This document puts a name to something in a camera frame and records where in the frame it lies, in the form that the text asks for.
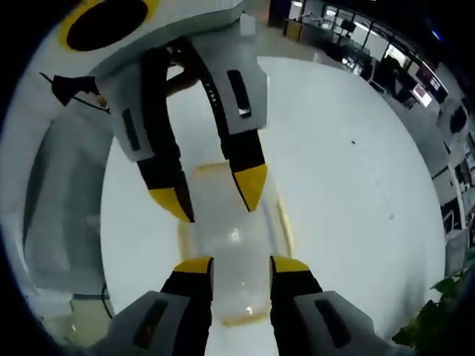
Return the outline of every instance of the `green plant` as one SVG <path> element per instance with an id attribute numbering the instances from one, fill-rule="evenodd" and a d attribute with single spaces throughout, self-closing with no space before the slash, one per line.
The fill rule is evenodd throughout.
<path id="1" fill-rule="evenodd" d="M 439 302 L 429 300 L 416 318 L 394 335 L 393 341 L 419 352 L 427 350 L 446 323 L 448 312 L 459 294 L 464 276 L 465 272 L 461 271 L 432 287 L 441 293 Z"/>

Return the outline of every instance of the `yellow ring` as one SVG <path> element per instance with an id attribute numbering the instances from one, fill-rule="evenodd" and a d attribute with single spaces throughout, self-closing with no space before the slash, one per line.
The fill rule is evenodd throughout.
<path id="1" fill-rule="evenodd" d="M 63 20 L 59 27 L 59 36 L 58 42 L 61 46 L 66 48 L 67 50 L 72 50 L 74 52 L 79 52 L 78 50 L 74 50 L 73 48 L 69 47 L 67 42 L 69 30 L 71 26 L 81 17 L 84 15 L 86 11 L 91 9 L 92 7 L 98 5 L 100 2 L 104 2 L 105 0 L 82 0 L 81 3 L 72 10 L 66 19 Z M 147 5 L 147 15 L 145 16 L 145 21 L 148 21 L 153 15 L 155 10 L 158 8 L 160 0 L 140 0 Z"/>

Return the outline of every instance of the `white table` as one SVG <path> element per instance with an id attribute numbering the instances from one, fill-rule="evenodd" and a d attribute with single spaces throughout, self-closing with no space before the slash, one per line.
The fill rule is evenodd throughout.
<path id="1" fill-rule="evenodd" d="M 259 58 L 269 76 L 266 162 L 295 236 L 294 257 L 389 338 L 444 277 L 439 202 L 424 161 L 387 103 L 361 78 L 324 65 Z M 168 100 L 187 177 L 222 162 L 200 85 Z M 102 192 L 102 257 L 114 311 L 159 291 L 180 262 L 177 220 L 149 197 L 114 140 Z M 225 328 L 207 355 L 276 355 L 269 318 Z"/>

